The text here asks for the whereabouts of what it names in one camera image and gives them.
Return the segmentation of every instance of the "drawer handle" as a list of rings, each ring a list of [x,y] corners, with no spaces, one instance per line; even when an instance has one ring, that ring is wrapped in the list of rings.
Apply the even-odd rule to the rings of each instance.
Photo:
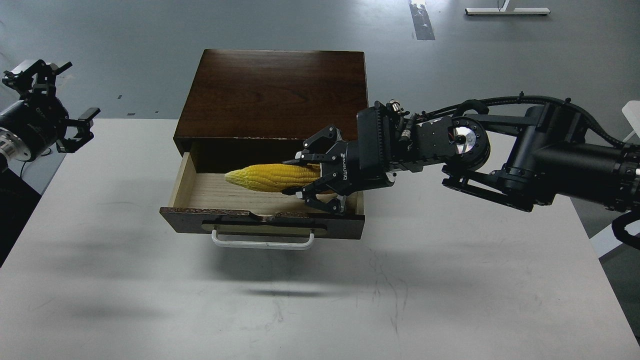
[[[275,250],[307,250],[314,244],[316,238],[314,230],[309,230],[309,240],[305,243],[278,243],[271,241],[244,241],[244,240],[221,240],[218,238],[218,228],[213,227],[211,239],[213,243],[220,247],[235,247],[243,249],[275,249]]]

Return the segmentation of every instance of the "yellow corn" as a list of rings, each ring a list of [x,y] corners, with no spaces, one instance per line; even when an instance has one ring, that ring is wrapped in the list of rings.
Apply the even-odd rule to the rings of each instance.
[[[318,177],[319,165],[251,165],[225,174],[226,181],[256,192],[281,192],[286,188],[312,183]]]

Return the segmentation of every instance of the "open drawer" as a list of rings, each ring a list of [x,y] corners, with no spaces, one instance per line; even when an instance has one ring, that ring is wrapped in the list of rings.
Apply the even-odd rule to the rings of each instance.
[[[225,181],[221,172],[196,171],[198,156],[185,152],[169,205],[160,214],[178,233],[360,239],[364,227],[362,192],[347,198],[345,215],[312,209],[295,196],[254,192]],[[215,166],[204,167],[217,170]],[[327,199],[335,195],[320,195]]]
[[[182,165],[160,213],[179,233],[359,239],[361,193],[348,198],[345,215],[331,215],[229,184],[224,174],[293,159],[328,124],[356,140],[356,114],[366,107],[364,53],[205,50],[173,136]]]

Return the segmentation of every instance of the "table surface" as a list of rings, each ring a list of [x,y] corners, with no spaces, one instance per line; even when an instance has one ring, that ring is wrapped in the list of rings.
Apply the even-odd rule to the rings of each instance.
[[[2,358],[640,357],[565,197],[522,213],[433,166],[365,193],[360,241],[223,249],[158,213],[175,125],[97,119],[66,157],[0,269]]]

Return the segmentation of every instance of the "wooden drawer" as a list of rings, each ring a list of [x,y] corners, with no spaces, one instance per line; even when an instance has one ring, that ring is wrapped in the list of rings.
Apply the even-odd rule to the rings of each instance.
[[[319,195],[324,201],[332,195]],[[359,239],[364,226],[362,192],[347,198],[345,215],[331,215],[307,207],[281,193],[254,192],[225,181],[224,173],[196,172],[191,153],[180,164],[169,206],[160,214],[178,233],[227,234]]]
[[[364,54],[349,51],[205,50],[174,134],[182,164],[160,213],[180,233],[225,233],[359,239],[361,193],[342,216],[293,196],[228,184],[224,173],[280,163],[328,124],[357,138],[366,108]]]

